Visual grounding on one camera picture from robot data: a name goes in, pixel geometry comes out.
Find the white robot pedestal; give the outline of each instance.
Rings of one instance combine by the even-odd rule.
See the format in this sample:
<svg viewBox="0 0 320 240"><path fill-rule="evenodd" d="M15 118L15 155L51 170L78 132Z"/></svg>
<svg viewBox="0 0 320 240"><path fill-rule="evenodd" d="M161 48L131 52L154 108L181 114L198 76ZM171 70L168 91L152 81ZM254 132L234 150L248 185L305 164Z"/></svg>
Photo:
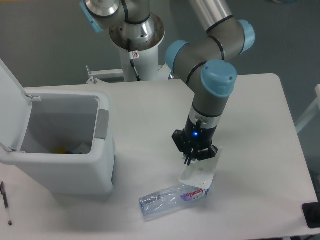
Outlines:
<svg viewBox="0 0 320 240"><path fill-rule="evenodd" d="M100 92L27 91L0 59L0 162L15 165L53 193L109 194L115 143L110 102ZM53 154L91 148L88 154Z"/></svg>
<svg viewBox="0 0 320 240"><path fill-rule="evenodd" d="M142 81L158 81L158 46L162 40L154 47L139 51L139 58L134 60L137 72ZM128 50L118 47L120 53L121 67L125 82L136 82L136 75L130 63Z"/></svg>

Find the metal bracket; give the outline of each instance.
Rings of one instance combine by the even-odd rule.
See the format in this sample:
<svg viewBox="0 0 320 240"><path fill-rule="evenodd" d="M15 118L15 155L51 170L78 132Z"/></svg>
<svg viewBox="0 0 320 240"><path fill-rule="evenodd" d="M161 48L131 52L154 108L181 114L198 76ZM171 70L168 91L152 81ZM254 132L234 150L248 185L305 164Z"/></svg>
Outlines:
<svg viewBox="0 0 320 240"><path fill-rule="evenodd" d="M16 152L17 151L17 149L13 149L11 147L8 147L8 149L10 149L10 151L12 151L12 152Z"/></svg>
<svg viewBox="0 0 320 240"><path fill-rule="evenodd" d="M111 83L111 79L115 78L123 78L124 72L122 69L113 69L113 70L102 70L102 71L91 71L89 69L89 66L86 65L86 71L89 77L88 82L98 84L99 79L108 79L109 83ZM158 66L158 80L160 81L166 81L170 79L174 79L175 77L172 75L171 69L165 64L165 65L159 65Z"/></svg>
<svg viewBox="0 0 320 240"><path fill-rule="evenodd" d="M29 99L31 99L32 102L40 102L41 101L41 97L39 96L32 96L32 95L28 95L28 94L25 94L25 96Z"/></svg>

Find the white table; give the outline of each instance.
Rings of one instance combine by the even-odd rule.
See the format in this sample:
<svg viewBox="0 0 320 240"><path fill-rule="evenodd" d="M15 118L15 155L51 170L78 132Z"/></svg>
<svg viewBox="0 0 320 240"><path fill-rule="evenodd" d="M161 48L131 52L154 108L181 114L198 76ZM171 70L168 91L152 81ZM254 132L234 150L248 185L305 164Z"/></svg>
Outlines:
<svg viewBox="0 0 320 240"><path fill-rule="evenodd" d="M109 197L53 195L15 166L0 164L13 226L0 202L1 239L249 240L311 235L301 205L316 194L279 78L239 76L214 135L224 150L211 197L144 221L138 199L178 184L184 167L172 133L183 129L193 93L180 80L99 83L112 104L117 147Z"/></svg>

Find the trash can lid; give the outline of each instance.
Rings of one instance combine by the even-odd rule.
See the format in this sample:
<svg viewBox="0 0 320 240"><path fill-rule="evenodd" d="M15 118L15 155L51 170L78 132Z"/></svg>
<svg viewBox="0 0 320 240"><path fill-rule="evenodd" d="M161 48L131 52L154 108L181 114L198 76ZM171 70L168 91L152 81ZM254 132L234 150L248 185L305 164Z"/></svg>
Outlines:
<svg viewBox="0 0 320 240"><path fill-rule="evenodd" d="M21 149L32 109L32 99L0 59L0 147Z"/></svg>

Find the white trash can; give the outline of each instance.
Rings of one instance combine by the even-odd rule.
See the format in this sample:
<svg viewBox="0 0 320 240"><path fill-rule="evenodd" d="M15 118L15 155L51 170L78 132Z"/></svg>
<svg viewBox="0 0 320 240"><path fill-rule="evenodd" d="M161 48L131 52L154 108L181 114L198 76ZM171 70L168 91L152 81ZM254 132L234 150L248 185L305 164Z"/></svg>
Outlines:
<svg viewBox="0 0 320 240"><path fill-rule="evenodd" d="M102 92L24 89L0 59L0 162L53 193L109 194L115 142ZM71 154L85 146L85 154ZM70 154L54 154L61 149Z"/></svg>

